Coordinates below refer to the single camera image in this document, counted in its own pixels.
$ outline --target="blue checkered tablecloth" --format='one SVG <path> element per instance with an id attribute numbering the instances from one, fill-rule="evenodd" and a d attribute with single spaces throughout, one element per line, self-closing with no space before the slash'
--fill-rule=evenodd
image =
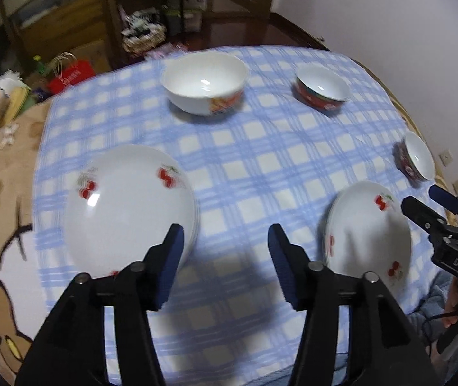
<path id="1" fill-rule="evenodd" d="M 50 310 L 77 272 L 63 242 L 68 190 L 96 155 L 120 144 L 159 148 L 187 172 L 199 202 L 195 248 L 177 275 L 169 301 L 150 313 L 167 382 L 240 385 L 294 362 L 304 314 L 284 301 L 267 248 L 267 230 L 282 224 L 292 243 L 322 259 L 321 218 L 336 194 L 363 179 L 399 199 L 428 200 L 395 168 L 392 147 L 407 128 L 385 91 L 344 55 L 289 47 L 228 47 L 250 69 L 233 113 L 211 118 L 181 112 L 166 99 L 160 60 L 92 78 L 55 99 L 47 118 L 33 187 L 39 272 Z M 328 117 L 295 99 L 295 68 L 320 63 L 342 76 L 352 99 Z M 437 268 L 431 245 L 412 228 L 412 311 Z M 112 310 L 106 353 L 119 382 Z M 347 347 L 342 312 L 339 350 Z"/>

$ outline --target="box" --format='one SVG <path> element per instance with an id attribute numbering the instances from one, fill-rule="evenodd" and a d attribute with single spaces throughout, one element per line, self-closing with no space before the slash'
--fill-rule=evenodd
<path id="1" fill-rule="evenodd" d="M 73 53 L 78 60 L 89 61 L 97 75 L 112 71 L 102 39 L 73 48 L 70 53 Z"/>
<path id="2" fill-rule="evenodd" d="M 181 33 L 181 13 L 179 10 L 166 10 L 165 16 L 169 36 Z M 184 10 L 184 31 L 200 32 L 202 29 L 202 12 L 199 10 Z"/>

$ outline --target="black cable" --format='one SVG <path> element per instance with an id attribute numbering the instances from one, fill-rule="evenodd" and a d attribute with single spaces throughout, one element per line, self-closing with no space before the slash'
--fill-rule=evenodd
<path id="1" fill-rule="evenodd" d="M 424 315 L 424 322 L 422 322 L 422 333 L 424 334 L 424 338 L 426 340 L 426 342 L 428 343 L 429 345 L 429 358 L 431 358 L 431 352 L 432 352 L 432 341 L 431 341 L 431 337 L 433 336 L 433 327 L 431 326 L 431 324 L 429 324 L 429 328 L 430 328 L 430 333 L 428 334 L 428 332 L 426 332 L 426 330 L 424 329 L 424 325 L 426 323 L 429 323 L 431 321 L 434 321 L 435 319 L 441 319 L 441 318 L 444 318 L 444 317 L 458 317 L 458 310 L 454 311 L 454 312 L 446 312 L 446 313 L 440 313 L 438 315 L 434 315 L 432 317 L 427 317 L 426 315 Z"/>

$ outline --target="bowl rim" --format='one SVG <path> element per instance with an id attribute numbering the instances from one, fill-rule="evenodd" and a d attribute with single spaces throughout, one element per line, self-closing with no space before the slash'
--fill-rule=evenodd
<path id="1" fill-rule="evenodd" d="M 330 73 L 330 75 L 333 75 L 333 76 L 337 77 L 337 79 L 339 81 L 341 81 L 341 82 L 343 82 L 345 84 L 345 88 L 347 89 L 347 94 L 348 95 L 346 97 L 344 97 L 343 99 L 336 99 L 334 97 L 326 96 L 325 94 L 322 94 L 321 92 L 316 91 L 313 88 L 311 88 L 308 84 L 306 84 L 306 82 L 304 82 L 302 80 L 302 78 L 299 77 L 299 72 L 302 72 L 303 69 L 310 69 L 310 68 L 325 69 L 326 71 L 328 71 Z M 325 97 L 326 99 L 345 102 L 345 101 L 347 101 L 347 100 L 349 100 L 351 98 L 351 87 L 349 86 L 349 84 L 347 84 L 347 82 L 342 77 L 340 77 L 336 72 L 332 71 L 331 69 L 327 68 L 326 66 L 324 66 L 322 64 L 310 63 L 310 64 L 300 65 L 295 70 L 295 77 L 297 78 L 297 80 L 299 80 L 308 89 L 310 89 L 311 91 L 313 91 L 314 93 L 316 93 L 316 94 L 318 94 L 318 95 L 320 95 L 322 97 Z"/>
<path id="2" fill-rule="evenodd" d="M 420 171 L 420 169 L 416 166 L 415 164 L 415 161 L 413 161 L 413 155 L 410 153 L 410 144 L 408 143 L 408 138 L 411 138 L 414 141 L 417 141 L 416 143 L 422 143 L 422 146 L 425 147 L 425 151 L 427 151 L 427 153 L 429 154 L 429 158 L 431 158 L 431 164 L 432 164 L 432 172 L 431 172 L 431 175 L 424 175 L 424 173 L 422 173 L 422 171 Z M 410 162 L 411 164 L 413 165 L 413 167 L 415 167 L 416 171 L 426 180 L 432 180 L 436 177 L 436 166 L 434 165 L 434 159 L 433 159 L 433 155 L 431 154 L 431 151 L 429 150 L 429 147 L 426 145 L 426 143 L 424 142 L 424 140 L 418 136 L 415 132 L 413 131 L 407 131 L 406 132 L 406 135 L 404 136 L 404 145 L 406 146 L 406 151 L 408 153 L 408 157 L 410 158 Z"/>
<path id="3" fill-rule="evenodd" d="M 206 54 L 209 54 L 209 55 L 222 55 L 222 56 L 226 56 L 226 57 L 230 57 L 230 58 L 233 58 L 233 59 L 237 59 L 238 61 L 240 61 L 240 63 L 245 67 L 245 77 L 243 77 L 243 79 L 241 80 L 240 83 L 238 83 L 238 85 L 236 86 L 233 86 L 231 87 L 229 90 L 227 91 L 219 91 L 217 93 L 214 93 L 214 94 L 210 94 L 210 95 L 205 95 L 205 96 L 185 96 L 185 95 L 182 95 L 176 91 L 172 91 L 171 89 L 169 89 L 166 85 L 165 85 L 165 82 L 164 82 L 164 77 L 168 71 L 168 68 L 171 66 L 171 64 L 167 65 L 165 67 L 165 70 L 163 71 L 163 74 L 161 74 L 161 80 L 160 80 L 160 83 L 161 85 L 164 87 L 164 89 L 166 91 L 169 91 L 171 92 L 172 94 L 174 94 L 175 96 L 179 96 L 179 97 L 184 97 L 185 99 L 192 99 L 192 100 L 209 100 L 209 99 L 218 99 L 220 97 L 225 97 L 225 96 L 230 96 L 230 95 L 233 95 L 239 91 L 241 91 L 245 85 L 246 85 L 246 82 L 247 82 L 247 79 L 249 78 L 249 67 L 247 66 L 247 64 L 242 61 L 240 58 L 238 58 L 236 55 L 232 55 L 230 53 L 225 53 L 225 52 L 219 52 L 219 51 L 213 51 L 213 50 L 207 50 L 207 51 L 199 51 L 199 52 L 191 52 L 191 53 L 186 53 L 185 55 L 179 57 L 179 58 L 175 58 L 175 59 L 171 59 L 171 61 L 184 61 L 185 59 L 187 58 L 191 58 L 192 56 L 197 56 L 197 55 L 206 55 Z"/>

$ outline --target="white bowl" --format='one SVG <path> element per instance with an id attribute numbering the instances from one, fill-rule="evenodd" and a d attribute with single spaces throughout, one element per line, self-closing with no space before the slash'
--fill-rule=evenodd
<path id="1" fill-rule="evenodd" d="M 335 110 L 351 96 L 345 80 L 319 64 L 297 68 L 297 90 L 313 107 L 325 110 Z"/>
<path id="2" fill-rule="evenodd" d="M 172 223 L 184 228 L 180 267 L 199 223 L 186 173 L 155 148 L 119 145 L 95 157 L 71 188 L 63 229 L 77 269 L 104 277 L 143 260 Z"/>
<path id="3" fill-rule="evenodd" d="M 408 131 L 400 145 L 400 159 L 404 169 L 418 181 L 434 180 L 436 169 L 433 156 L 425 142 L 414 132 Z"/>
<path id="4" fill-rule="evenodd" d="M 249 69 L 222 52 L 190 53 L 170 60 L 161 84 L 170 101 L 193 115 L 224 112 L 241 97 Z"/>

